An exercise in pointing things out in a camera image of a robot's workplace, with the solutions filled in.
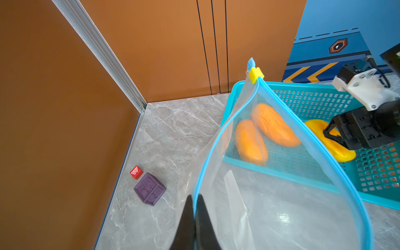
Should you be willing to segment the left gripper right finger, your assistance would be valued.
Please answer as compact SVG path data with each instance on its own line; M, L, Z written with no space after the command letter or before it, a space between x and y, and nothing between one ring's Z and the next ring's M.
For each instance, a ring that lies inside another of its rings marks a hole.
M196 205L196 249L221 250L203 196Z

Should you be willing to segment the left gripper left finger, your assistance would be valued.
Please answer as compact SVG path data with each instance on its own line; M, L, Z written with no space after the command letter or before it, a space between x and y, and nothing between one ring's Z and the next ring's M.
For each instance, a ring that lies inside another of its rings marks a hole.
M189 195L184 204L181 219L170 250L194 250L195 249L195 218L193 211L193 199Z

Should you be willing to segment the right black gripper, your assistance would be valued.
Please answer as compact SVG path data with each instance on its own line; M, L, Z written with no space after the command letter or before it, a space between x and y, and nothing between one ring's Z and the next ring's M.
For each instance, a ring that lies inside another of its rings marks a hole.
M400 140L400 101L368 111L361 107L331 119L323 130L325 138L348 150L375 149Z

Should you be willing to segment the slim yellow mango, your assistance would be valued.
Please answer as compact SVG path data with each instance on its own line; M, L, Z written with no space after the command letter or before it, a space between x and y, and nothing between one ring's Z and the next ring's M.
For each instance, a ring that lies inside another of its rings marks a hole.
M323 134L323 130L327 128L328 122L323 120L308 120L305 125L320 139L336 161L343 163L349 162L356 158L356 152L348 150L341 146L339 143L326 138Z

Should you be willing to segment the yellow top mango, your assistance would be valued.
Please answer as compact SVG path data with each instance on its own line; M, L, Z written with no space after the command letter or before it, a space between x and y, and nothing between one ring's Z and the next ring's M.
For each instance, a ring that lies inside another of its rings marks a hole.
M257 104L251 114L256 127L275 143L285 147L297 147L302 143L274 108Z

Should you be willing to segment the smooth orange basket mango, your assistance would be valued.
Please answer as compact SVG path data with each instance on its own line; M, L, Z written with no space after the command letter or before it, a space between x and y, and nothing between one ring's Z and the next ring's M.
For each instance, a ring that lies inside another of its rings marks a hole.
M245 162L264 166L268 161L268 150L252 120L242 120L235 128L235 145Z

